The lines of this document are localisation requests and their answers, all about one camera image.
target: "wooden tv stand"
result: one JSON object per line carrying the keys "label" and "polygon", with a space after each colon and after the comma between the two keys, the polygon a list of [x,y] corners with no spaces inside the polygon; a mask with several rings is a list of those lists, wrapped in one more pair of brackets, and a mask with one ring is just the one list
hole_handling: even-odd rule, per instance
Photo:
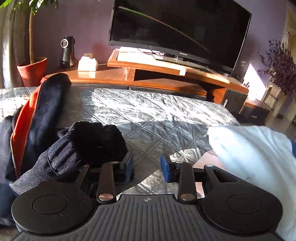
{"label": "wooden tv stand", "polygon": [[73,83],[120,85],[129,86],[130,89],[138,87],[191,94],[198,99],[222,104],[234,115],[240,112],[248,94],[248,89],[234,78],[211,70],[205,72],[155,60],[151,54],[133,48],[115,49],[107,65],[99,65],[95,72],[57,72],[66,73]]}

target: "red plant pot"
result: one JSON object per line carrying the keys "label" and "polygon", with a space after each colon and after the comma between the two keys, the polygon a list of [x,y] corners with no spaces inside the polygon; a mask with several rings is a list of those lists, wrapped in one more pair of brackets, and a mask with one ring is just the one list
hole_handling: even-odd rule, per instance
{"label": "red plant pot", "polygon": [[35,59],[35,63],[29,65],[19,65],[17,67],[25,87],[39,86],[45,75],[47,65],[46,57]]}

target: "pink cloth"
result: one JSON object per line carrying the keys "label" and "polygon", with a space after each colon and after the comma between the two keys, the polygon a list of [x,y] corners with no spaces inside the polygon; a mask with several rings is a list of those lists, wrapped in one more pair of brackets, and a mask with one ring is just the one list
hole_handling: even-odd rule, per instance
{"label": "pink cloth", "polygon": [[[193,165],[193,167],[195,168],[203,168],[206,164],[212,164],[214,166],[217,166],[221,169],[225,169],[222,162],[220,161],[220,159],[217,157],[216,153],[211,150],[206,152],[198,161],[197,163],[195,163]],[[204,191],[202,189],[202,184],[201,183],[195,183],[196,186],[196,191],[202,196],[204,197]]]}

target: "tv bezel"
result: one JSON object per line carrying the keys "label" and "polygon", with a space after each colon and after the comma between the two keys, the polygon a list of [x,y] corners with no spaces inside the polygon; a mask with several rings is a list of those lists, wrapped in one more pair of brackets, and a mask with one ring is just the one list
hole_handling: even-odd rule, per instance
{"label": "tv bezel", "polygon": [[175,55],[175,57],[182,57],[182,58],[187,58],[187,59],[191,59],[191,60],[194,60],[194,61],[198,61],[201,64],[204,64],[204,65],[208,66],[210,69],[219,69],[219,70],[225,71],[226,73],[232,73],[233,70],[235,69],[236,65],[237,65],[239,56],[240,56],[240,54],[242,52],[242,47],[244,46],[244,42],[246,40],[248,31],[249,31],[250,22],[251,22],[251,18],[252,18],[252,14],[248,11],[250,13],[250,19],[249,19],[248,27],[247,27],[247,30],[246,30],[246,34],[244,36],[244,40],[242,42],[242,46],[241,46],[240,51],[239,51],[239,54],[237,56],[237,60],[235,62],[235,65],[234,65],[233,68],[231,68],[231,67],[228,67],[228,66],[225,66],[225,65],[218,64],[215,61],[212,61],[212,60],[209,60],[209,59],[205,59],[205,58],[202,58],[202,57],[199,57],[199,56],[195,56],[195,55],[192,55],[192,54],[189,54],[189,53],[184,53],[184,52],[181,52],[181,51],[178,51],[178,50],[174,50],[174,49],[168,49],[168,48],[163,48],[163,47],[159,47],[159,46],[139,44],[139,43],[112,41],[111,40],[111,30],[112,30],[112,23],[113,23],[113,18],[114,18],[114,11],[115,11],[115,1],[116,0],[114,0],[114,2],[113,2],[112,15],[111,15],[111,21],[110,21],[110,27],[109,27],[108,44],[110,46],[132,47],[132,48],[141,48],[141,49],[148,49],[148,50],[160,51],[160,52],[164,52],[164,53]]}

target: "quilted bedspread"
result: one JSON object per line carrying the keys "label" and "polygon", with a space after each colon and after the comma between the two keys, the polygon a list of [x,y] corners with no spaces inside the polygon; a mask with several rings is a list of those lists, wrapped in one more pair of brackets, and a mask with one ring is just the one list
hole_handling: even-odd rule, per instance
{"label": "quilted bedspread", "polygon": [[[35,87],[0,90],[0,121],[21,107]],[[135,180],[125,194],[177,194],[164,182],[160,154],[192,165],[211,150],[210,126],[239,125],[223,106],[180,96],[72,85],[57,128],[77,121],[116,125],[133,153]]]}

